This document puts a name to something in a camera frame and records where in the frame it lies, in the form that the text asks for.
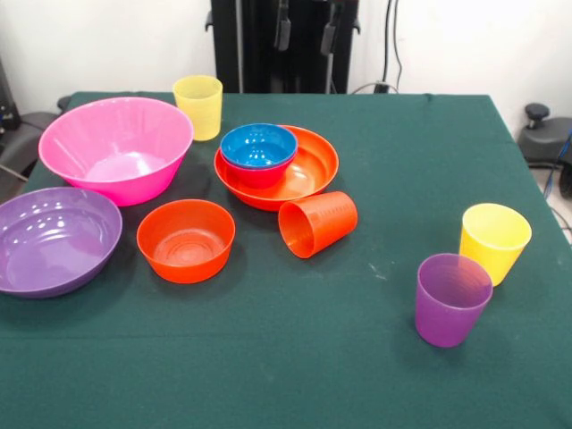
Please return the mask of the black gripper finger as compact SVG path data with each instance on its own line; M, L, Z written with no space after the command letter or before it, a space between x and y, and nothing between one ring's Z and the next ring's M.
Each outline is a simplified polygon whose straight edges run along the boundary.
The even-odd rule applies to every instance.
M274 48L287 50L290 45L291 21L289 17L290 1L279 0L277 8L277 21L274 36Z
M328 1L329 19L324 25L320 51L322 55L332 54L341 22L341 1Z

